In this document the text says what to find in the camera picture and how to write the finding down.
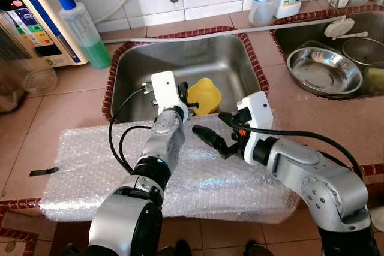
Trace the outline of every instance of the tiled countertop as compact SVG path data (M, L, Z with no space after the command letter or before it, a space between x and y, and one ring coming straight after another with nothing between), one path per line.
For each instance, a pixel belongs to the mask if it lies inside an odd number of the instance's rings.
M325 9L323 1L303 3L302 12ZM151 37L213 26L246 28L248 13L239 12L188 22L104 33L104 39ZM292 80L269 32L248 34L270 84L268 95L277 128L324 134L354 154L360 165L384 162L384 97L336 101L317 97ZM120 44L108 46L111 53ZM0 115L1 200L39 198L48 176L29 177L31 170L52 168L61 131L105 125L101 106L108 70L89 65L56 70L58 86L46 95L26 97L20 107ZM297 139L335 156L341 155L316 140ZM374 176L384 181L384 176Z

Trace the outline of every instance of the sink basin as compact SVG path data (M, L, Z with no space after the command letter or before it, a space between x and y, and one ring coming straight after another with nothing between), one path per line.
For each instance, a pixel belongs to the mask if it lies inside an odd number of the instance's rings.
M188 87L203 77L209 77L221 92L220 111L235 111L239 100L260 90L244 43L235 35L178 43L151 43L128 49L119 58L112 111L117 111L126 97L138 90L142 83L150 81L151 74L165 70L173 71L176 82L186 81ZM154 119L157 106L152 104L153 99L153 93L135 95L117 120Z
M384 12L369 11L349 14L348 17L351 17L355 21L355 25L348 34L368 31L368 38L384 43ZM324 23L319 25L277 29L275 31L275 36L286 56L309 40L319 41L342 52L343 44L349 38L332 40L332 38L326 37L324 35L324 30L328 25L328 23Z

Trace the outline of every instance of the blue bottle cap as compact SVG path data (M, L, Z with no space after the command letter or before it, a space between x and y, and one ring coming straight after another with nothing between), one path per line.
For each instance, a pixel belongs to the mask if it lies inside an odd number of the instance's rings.
M71 9L74 9L76 7L76 2L74 0L59 0L59 1L60 1L61 6L65 10L71 10Z

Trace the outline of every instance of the yellow cup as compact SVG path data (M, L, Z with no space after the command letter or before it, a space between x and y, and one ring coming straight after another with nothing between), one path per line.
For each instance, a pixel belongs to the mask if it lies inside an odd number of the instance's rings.
M194 109L196 115L206 115L218 109L221 93L211 79L201 78L188 89L187 100L188 103L199 103L199 108Z

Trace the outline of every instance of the bubble wrap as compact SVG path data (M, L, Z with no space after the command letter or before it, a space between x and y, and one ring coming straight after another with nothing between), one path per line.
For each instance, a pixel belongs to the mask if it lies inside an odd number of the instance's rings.
M113 142L132 125L116 124ZM163 215L231 221L279 223L296 209L298 196L274 179L261 165L250 166L237 156L224 160L192 133L204 125L222 135L228 144L232 130L217 115L195 116L184 128L185 143L175 172L169 179ZM60 136L56 165L41 199L41 210L53 221L90 221L101 202L127 175L114 159L107 126L78 128ZM149 138L148 129L134 129L125 138L127 161L134 167Z

